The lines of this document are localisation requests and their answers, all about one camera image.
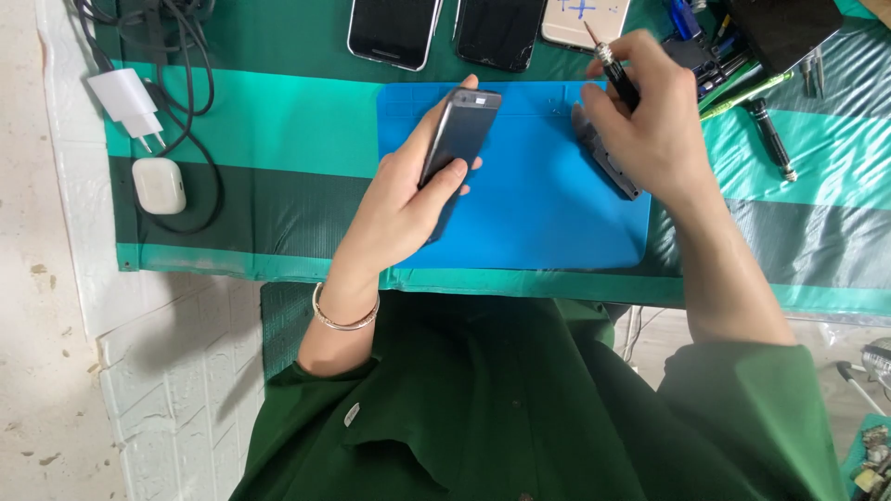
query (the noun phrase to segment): bracelet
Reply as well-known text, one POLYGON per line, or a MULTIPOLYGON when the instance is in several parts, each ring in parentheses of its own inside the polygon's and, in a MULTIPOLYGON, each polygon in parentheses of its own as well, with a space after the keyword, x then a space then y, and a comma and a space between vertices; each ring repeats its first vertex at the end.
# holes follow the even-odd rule
POLYGON ((355 322, 354 324, 350 324, 350 325, 335 324, 327 316, 325 316, 324 313, 322 313, 321 309, 319 309, 319 292, 322 290, 322 287, 323 287, 322 283, 319 282, 315 285, 315 291, 313 291, 313 316, 315 316, 315 318, 319 322, 322 322, 323 324, 328 325, 331 329, 335 329, 338 331, 356 331, 358 329, 365 327, 366 325, 370 324, 371 322, 374 322, 374 319, 378 317, 378 308, 380 307, 380 293, 379 292, 378 292, 378 300, 377 300, 377 302, 374 303, 374 308, 372 309, 371 312, 369 312, 368 315, 365 316, 365 318, 363 318, 362 320, 359 320, 358 322, 355 322))

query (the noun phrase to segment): black smartphone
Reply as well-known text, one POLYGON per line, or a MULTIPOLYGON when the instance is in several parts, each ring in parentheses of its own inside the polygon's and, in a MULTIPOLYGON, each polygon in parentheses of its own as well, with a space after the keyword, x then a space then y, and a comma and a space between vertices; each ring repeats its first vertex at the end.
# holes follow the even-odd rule
POLYGON ((723 0, 755 56, 772 74, 785 73, 841 29, 833 0, 723 0))
MULTIPOLYGON (((501 107, 501 95, 487 90, 456 87, 445 98, 443 115, 439 119, 436 134, 427 150, 421 180, 418 189, 423 188, 437 172, 445 168, 455 159, 464 159, 468 168, 479 156, 479 150, 486 141, 486 135, 492 128, 498 108, 501 107)), ((443 207, 439 220, 427 243, 435 242, 442 236, 446 223, 452 216, 454 205, 458 202, 458 191, 443 207)))
POLYGON ((439 2, 353 0, 347 33, 349 52, 405 70, 420 71, 427 63, 439 2))
POLYGON ((455 52, 468 62, 526 71, 545 0, 462 0, 455 52))

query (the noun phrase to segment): right hand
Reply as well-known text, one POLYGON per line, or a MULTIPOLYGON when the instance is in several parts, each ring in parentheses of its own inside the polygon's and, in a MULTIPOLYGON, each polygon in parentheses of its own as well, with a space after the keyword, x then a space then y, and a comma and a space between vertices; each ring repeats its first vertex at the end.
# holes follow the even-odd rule
MULTIPOLYGON (((643 29, 609 48, 617 61, 631 63, 628 77, 641 92, 640 105, 629 113, 612 84, 606 92, 590 83, 582 87, 585 114, 609 154, 669 210, 695 201, 703 190, 720 193, 699 125, 693 73, 672 61, 643 29)), ((588 78, 601 75, 602 62, 594 60, 586 73, 588 78)))

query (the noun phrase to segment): hand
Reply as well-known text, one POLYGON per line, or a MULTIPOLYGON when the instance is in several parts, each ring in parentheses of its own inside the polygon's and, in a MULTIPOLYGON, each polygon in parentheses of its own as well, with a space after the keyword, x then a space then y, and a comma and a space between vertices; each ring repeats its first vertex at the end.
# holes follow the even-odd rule
MULTIPOLYGON (((477 88, 478 80, 470 75, 461 86, 477 88)), ((347 234, 340 242, 331 263, 331 272, 347 273, 366 280, 414 254, 430 237, 439 213, 452 194, 461 189, 467 174, 467 162, 458 159, 439 171, 418 190, 424 158, 445 100, 437 104, 421 119, 405 143, 380 161, 378 172, 368 186, 359 210, 347 234)), ((479 168, 477 158, 471 168, 479 168)))
MULTIPOLYGON (((672 61, 643 29, 609 47, 618 61, 631 62, 628 77, 641 91, 632 114, 611 84, 606 92, 594 84, 582 88, 585 114, 609 154, 669 210, 695 202, 703 192, 720 193, 708 165, 693 73, 672 61)), ((588 78, 602 73, 601 61, 588 66, 588 78)))

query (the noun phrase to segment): smartphone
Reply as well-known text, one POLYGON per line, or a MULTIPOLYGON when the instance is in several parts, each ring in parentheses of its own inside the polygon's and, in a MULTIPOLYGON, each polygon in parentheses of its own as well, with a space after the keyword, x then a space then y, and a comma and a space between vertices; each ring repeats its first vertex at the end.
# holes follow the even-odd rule
POLYGON ((347 48, 410 71, 427 63, 441 0, 353 0, 347 48))
POLYGON ((600 41, 622 36, 631 0, 548 0, 542 18, 542 38, 557 45, 592 50, 594 41, 584 22, 600 41))
POLYGON ((544 0, 462 0, 455 52, 467 62, 526 71, 544 0))
MULTIPOLYGON (((464 159, 468 167, 473 165, 500 107, 501 95, 497 92, 456 87, 448 94, 436 134, 433 135, 424 159, 421 180, 418 182, 419 190, 452 160, 464 159)), ((452 198, 445 203, 427 243, 435 242, 442 236, 454 205, 458 202, 460 190, 459 188, 453 193, 452 198)))
POLYGON ((765 69, 785 73, 841 29, 833 0, 723 0, 765 69))

